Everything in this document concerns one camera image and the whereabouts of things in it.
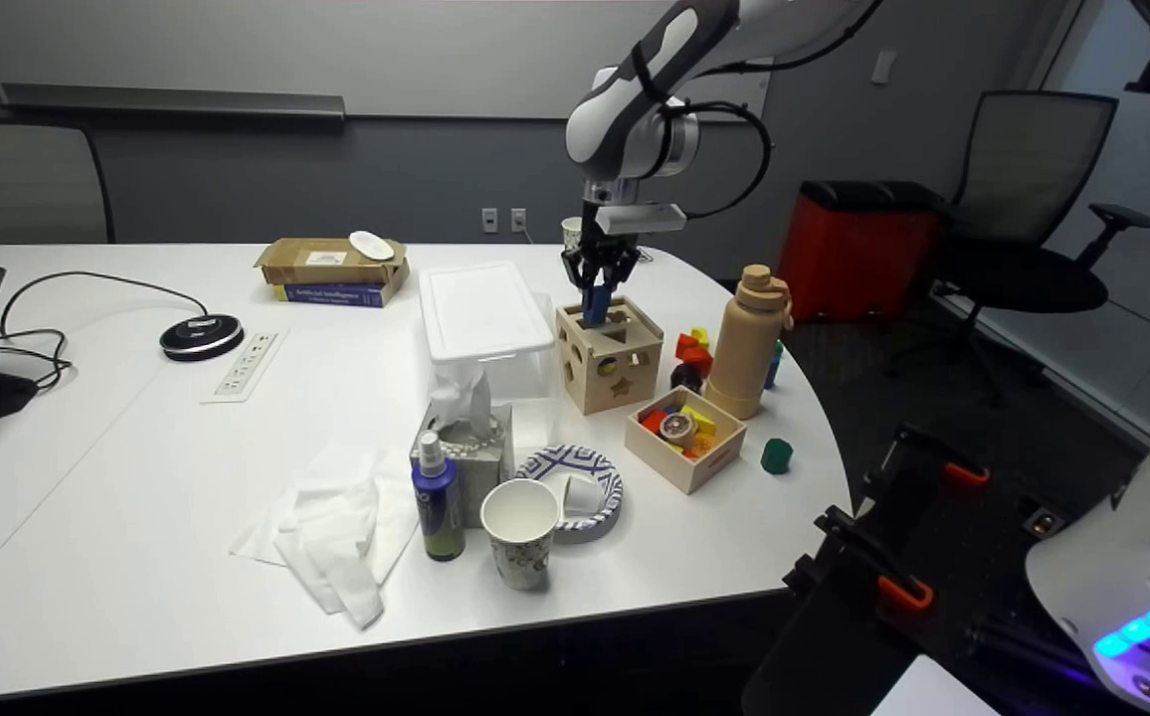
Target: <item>black chair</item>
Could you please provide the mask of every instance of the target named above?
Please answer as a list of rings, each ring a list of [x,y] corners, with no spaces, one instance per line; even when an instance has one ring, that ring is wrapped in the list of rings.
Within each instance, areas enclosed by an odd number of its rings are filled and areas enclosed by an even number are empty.
[[[976,109],[967,170],[956,202],[943,210],[943,240],[926,267],[939,293],[971,304],[947,356],[971,356],[992,401],[1003,401],[992,356],[1024,374],[1041,366],[1011,348],[977,340],[977,309],[1076,316],[1098,309],[1106,285],[1093,263],[1125,226],[1150,226],[1145,216],[1118,202],[1091,202],[1101,236],[1076,260],[1048,251],[1048,240],[1076,206],[1082,182],[1114,122],[1118,100],[1076,92],[985,92]],[[893,356],[889,374],[939,344]]]

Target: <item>white table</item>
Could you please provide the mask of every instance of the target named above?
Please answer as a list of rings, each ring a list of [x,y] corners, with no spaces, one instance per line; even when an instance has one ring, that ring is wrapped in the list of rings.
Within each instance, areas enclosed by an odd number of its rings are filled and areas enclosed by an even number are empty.
[[[615,528],[560,547],[548,594],[505,588],[479,533],[451,564],[427,560],[414,539],[387,617],[357,634],[321,617],[289,574],[231,556],[236,539],[321,455],[407,455],[428,389],[419,271],[509,260],[548,308],[578,292],[556,247],[410,247],[414,284],[387,309],[288,308],[268,293],[255,256],[0,247],[4,293],[41,271],[94,267],[190,292],[252,336],[282,336],[247,401],[208,405],[236,356],[180,366],[154,348],[190,308],[83,279],[14,308],[10,325],[66,330],[79,374],[0,422],[0,695],[769,594],[822,540],[812,519],[851,505],[830,425],[793,360],[747,422],[740,462],[692,496],[625,450],[629,409],[581,417],[556,401],[560,442],[591,444],[625,474]],[[715,330],[727,304],[666,251],[643,251],[619,293],[670,336],[660,382],[674,340]],[[757,466],[769,436],[796,444],[788,476]]]

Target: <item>red container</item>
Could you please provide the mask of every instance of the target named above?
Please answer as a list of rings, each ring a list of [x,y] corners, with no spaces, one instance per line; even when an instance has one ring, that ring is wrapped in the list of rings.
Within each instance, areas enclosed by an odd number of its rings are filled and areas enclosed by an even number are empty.
[[[793,316],[893,318],[935,247],[935,194],[914,182],[802,182],[774,273]]]

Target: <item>bottle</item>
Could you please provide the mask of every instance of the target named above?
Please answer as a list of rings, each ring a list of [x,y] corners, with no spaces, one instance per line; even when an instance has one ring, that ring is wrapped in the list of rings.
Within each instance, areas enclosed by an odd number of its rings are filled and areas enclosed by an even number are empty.
[[[463,552],[463,487],[459,466],[447,459],[434,431],[419,434],[419,450],[410,459],[420,551],[434,560],[455,560]]]
[[[723,309],[715,366],[700,395],[737,417],[751,417],[761,409],[772,350],[784,325],[788,325],[784,279],[774,279],[763,263],[747,263]]]

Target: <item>white robotic arm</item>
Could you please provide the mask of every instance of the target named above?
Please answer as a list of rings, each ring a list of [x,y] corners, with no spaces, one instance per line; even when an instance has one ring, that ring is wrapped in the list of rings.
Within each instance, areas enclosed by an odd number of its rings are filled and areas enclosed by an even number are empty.
[[[565,271],[586,322],[602,325],[607,293],[637,263],[637,236],[680,231],[676,206],[642,206],[637,182],[676,177],[695,146],[695,116],[674,92],[720,64],[829,43],[878,0],[676,0],[565,122],[565,150],[586,170],[581,240]]]

